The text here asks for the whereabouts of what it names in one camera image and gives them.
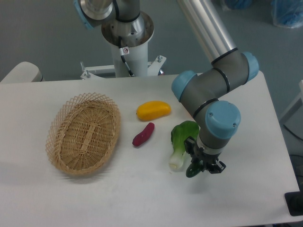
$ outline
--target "robotic arm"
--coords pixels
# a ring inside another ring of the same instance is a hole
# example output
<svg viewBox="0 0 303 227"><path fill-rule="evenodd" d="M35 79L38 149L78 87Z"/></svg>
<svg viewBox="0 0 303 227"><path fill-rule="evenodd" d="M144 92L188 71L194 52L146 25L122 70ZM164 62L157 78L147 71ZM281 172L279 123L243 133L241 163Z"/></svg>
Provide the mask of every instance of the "robotic arm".
<svg viewBox="0 0 303 227"><path fill-rule="evenodd" d="M238 108L218 98L253 79L259 70L251 53L240 53L210 0L178 0L213 68L202 75L186 71L176 77L172 91L200 126L195 141L185 141L192 157L187 177L205 170L221 173L218 156L241 121Z"/></svg>
<svg viewBox="0 0 303 227"><path fill-rule="evenodd" d="M152 21L140 12L139 0L74 3L78 12L86 15L84 24L93 27L102 23L105 39L119 48L126 43L140 46L152 36ZM221 173L226 165L218 156L236 133L241 115L235 105L218 98L253 79L259 70L258 61L251 53L238 51L210 0L178 0L178 3L213 66L199 76L185 71L172 83L176 98L201 128L197 140L189 137L185 141L186 151L192 157L186 174L193 177L205 170Z"/></svg>
<svg viewBox="0 0 303 227"><path fill-rule="evenodd" d="M116 77L148 75L147 43L154 27L140 11L140 0L74 0L74 6L87 29L102 25Z"/></svg>

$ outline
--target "green leafy vegetable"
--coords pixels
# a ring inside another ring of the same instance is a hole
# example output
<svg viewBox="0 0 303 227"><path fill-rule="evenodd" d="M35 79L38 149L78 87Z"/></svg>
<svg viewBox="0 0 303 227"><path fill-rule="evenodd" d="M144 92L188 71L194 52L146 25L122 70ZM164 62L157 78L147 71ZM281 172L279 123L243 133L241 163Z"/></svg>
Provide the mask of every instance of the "green leafy vegetable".
<svg viewBox="0 0 303 227"><path fill-rule="evenodd" d="M178 170L183 166L185 157L184 141L189 137L197 138L199 134L199 126L196 122L185 121L176 125L171 131L171 142L174 152L170 156L169 166L173 170Z"/></svg>

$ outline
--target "yellow toy vegetable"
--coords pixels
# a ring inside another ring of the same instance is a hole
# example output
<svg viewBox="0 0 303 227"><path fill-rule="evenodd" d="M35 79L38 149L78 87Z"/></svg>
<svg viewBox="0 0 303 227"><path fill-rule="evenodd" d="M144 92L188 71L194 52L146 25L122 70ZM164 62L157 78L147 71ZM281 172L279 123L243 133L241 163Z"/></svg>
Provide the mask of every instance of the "yellow toy vegetable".
<svg viewBox="0 0 303 227"><path fill-rule="evenodd" d="M137 116L142 121L151 121L156 118L170 114L171 108L162 101L150 101L140 105L137 109Z"/></svg>

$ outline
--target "white chair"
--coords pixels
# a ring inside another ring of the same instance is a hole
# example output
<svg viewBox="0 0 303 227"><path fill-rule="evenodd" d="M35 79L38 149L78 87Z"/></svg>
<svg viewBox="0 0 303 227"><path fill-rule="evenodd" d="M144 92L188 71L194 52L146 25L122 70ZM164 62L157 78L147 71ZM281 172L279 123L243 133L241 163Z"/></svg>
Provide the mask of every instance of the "white chair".
<svg viewBox="0 0 303 227"><path fill-rule="evenodd" d="M303 80L300 81L299 87L301 92L294 98L280 116L280 123L284 124L303 104Z"/></svg>
<svg viewBox="0 0 303 227"><path fill-rule="evenodd" d="M44 78L37 66L29 62L21 62L0 82L0 84L40 82Z"/></svg>

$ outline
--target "white vegetable stem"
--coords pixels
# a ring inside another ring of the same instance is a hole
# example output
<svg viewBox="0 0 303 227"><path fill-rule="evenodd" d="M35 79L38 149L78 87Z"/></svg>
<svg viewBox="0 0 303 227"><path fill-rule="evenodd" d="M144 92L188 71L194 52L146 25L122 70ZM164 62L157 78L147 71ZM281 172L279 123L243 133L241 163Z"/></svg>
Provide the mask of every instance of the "white vegetable stem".
<svg viewBox="0 0 303 227"><path fill-rule="evenodd" d="M186 151L176 149L170 156L169 166L172 170L178 170L183 166Z"/></svg>

